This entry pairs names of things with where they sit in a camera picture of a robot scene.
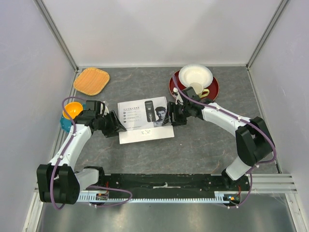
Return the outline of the white cardboard box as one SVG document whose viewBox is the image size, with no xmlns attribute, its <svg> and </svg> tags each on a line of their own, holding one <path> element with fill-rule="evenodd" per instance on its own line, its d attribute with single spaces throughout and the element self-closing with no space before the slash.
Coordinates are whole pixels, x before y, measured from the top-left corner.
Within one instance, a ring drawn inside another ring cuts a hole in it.
<svg viewBox="0 0 309 232">
<path fill-rule="evenodd" d="M 165 97 L 118 103 L 119 120 L 126 129 L 119 133 L 119 143 L 173 138 L 173 126 L 164 121 L 167 109 Z"/>
</svg>

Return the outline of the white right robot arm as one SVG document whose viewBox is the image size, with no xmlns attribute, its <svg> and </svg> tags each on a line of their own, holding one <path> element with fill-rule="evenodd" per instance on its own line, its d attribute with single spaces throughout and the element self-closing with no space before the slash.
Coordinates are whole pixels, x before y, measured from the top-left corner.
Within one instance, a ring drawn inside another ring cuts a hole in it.
<svg viewBox="0 0 309 232">
<path fill-rule="evenodd" d="M 276 148 L 265 121 L 260 117 L 242 117 L 222 108 L 209 99 L 201 99 L 192 87 L 183 90 L 174 88 L 175 102 L 168 103 L 166 121 L 173 126 L 185 125 L 187 118 L 196 117 L 213 123 L 232 134 L 236 139 L 237 157 L 223 171 L 222 187 L 233 190 L 239 179 L 259 164 L 267 163 L 265 157 L 272 154 L 276 159 Z"/>
</svg>

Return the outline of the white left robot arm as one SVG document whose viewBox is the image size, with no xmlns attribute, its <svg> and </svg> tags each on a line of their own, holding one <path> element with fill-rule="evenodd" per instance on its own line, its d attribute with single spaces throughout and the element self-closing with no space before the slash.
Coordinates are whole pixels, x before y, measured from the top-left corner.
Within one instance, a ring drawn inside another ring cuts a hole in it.
<svg viewBox="0 0 309 232">
<path fill-rule="evenodd" d="M 85 108 L 69 120 L 70 132 L 64 144 L 48 164 L 39 165 L 36 171 L 40 200 L 51 203 L 56 210 L 75 204 L 82 190 L 106 189 L 103 168 L 87 166 L 75 173 L 75 164 L 95 131 L 101 131 L 106 138 L 126 131 L 116 113 L 102 101 L 86 100 Z"/>
</svg>

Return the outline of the orange small bowl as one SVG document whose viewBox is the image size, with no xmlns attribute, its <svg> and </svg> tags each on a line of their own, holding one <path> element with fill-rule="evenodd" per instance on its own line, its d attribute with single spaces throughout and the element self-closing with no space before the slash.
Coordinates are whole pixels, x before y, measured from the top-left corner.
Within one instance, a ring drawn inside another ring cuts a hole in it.
<svg viewBox="0 0 309 232">
<path fill-rule="evenodd" d="M 70 102 L 64 106 L 64 110 L 62 111 L 62 115 L 65 119 L 75 119 L 76 116 L 79 115 L 80 112 L 83 111 L 83 105 L 79 102 Z"/>
</svg>

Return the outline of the teal dotted plate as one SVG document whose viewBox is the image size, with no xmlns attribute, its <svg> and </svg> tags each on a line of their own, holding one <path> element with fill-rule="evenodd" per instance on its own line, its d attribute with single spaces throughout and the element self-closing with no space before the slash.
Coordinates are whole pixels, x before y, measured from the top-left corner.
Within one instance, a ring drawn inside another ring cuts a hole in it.
<svg viewBox="0 0 309 232">
<path fill-rule="evenodd" d="M 63 116 L 61 116 L 60 124 L 61 124 L 62 130 L 64 130 L 67 133 L 70 132 L 70 128 L 72 126 L 72 122 L 70 121 L 70 119 L 68 120 L 68 119 L 65 119 Z"/>
</svg>

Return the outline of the light green mug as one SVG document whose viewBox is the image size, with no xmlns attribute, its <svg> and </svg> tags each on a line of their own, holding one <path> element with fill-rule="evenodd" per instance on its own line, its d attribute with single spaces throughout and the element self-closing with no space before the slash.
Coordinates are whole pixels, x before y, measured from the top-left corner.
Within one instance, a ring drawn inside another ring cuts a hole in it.
<svg viewBox="0 0 309 232">
<path fill-rule="evenodd" d="M 189 87 L 192 87 L 195 93 L 200 97 L 204 98 L 209 95 L 210 90 L 207 88 L 204 88 L 201 83 L 198 82 L 192 82 L 189 84 Z"/>
</svg>

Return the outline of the woven orange tray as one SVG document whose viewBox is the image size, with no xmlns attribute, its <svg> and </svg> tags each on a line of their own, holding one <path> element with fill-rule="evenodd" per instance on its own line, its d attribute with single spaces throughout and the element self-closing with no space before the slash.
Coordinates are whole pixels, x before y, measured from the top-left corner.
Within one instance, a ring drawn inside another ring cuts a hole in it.
<svg viewBox="0 0 309 232">
<path fill-rule="evenodd" d="M 107 72 L 90 67 L 81 72 L 73 86 L 77 91 L 87 96 L 95 96 L 105 88 L 109 80 L 110 75 Z"/>
</svg>

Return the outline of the red round plate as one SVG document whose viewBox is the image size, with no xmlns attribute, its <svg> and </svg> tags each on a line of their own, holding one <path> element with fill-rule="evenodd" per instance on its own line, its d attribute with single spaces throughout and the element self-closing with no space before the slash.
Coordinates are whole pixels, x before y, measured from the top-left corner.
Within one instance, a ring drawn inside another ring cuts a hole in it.
<svg viewBox="0 0 309 232">
<path fill-rule="evenodd" d="M 176 77 L 176 81 L 177 81 L 178 87 L 181 90 L 184 90 L 185 86 L 179 80 L 179 72 L 180 71 L 176 71 L 174 73 L 174 75 Z M 174 99 L 177 98 L 177 94 L 173 91 L 175 87 L 176 87 L 176 85 L 173 82 L 173 77 L 171 77 L 170 81 L 169 81 L 169 91 L 170 91 L 170 94 L 172 95 L 172 97 Z M 208 87 L 206 87 L 206 89 L 208 89 L 210 92 L 209 92 L 209 94 L 206 97 L 203 97 L 202 99 L 208 98 L 208 99 L 211 99 L 211 100 L 215 100 L 217 98 L 218 94 L 219 94 L 219 84 L 218 84 L 218 81 L 217 81 L 217 79 L 215 77 L 213 78 L 212 83 Z"/>
</svg>

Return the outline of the white ceramic bowl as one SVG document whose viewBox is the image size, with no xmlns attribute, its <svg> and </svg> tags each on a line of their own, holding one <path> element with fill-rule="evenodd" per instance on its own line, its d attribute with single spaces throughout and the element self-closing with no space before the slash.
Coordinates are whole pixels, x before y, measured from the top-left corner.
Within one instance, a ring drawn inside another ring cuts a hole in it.
<svg viewBox="0 0 309 232">
<path fill-rule="evenodd" d="M 197 82 L 207 88 L 213 82 L 213 74 L 207 67 L 200 64 L 189 64 L 179 71 L 179 81 L 185 87 L 193 82 Z"/>
</svg>

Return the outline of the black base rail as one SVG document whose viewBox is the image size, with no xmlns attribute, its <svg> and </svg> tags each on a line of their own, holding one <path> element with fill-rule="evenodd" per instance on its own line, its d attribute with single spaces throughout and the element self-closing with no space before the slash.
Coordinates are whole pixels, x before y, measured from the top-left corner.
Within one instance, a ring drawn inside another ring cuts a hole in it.
<svg viewBox="0 0 309 232">
<path fill-rule="evenodd" d="M 212 174 L 106 174 L 103 179 L 108 191 L 88 188 L 84 191 L 101 192 L 114 197 L 210 197 L 215 192 L 235 194 L 250 189 L 246 175 L 237 181 Z"/>
</svg>

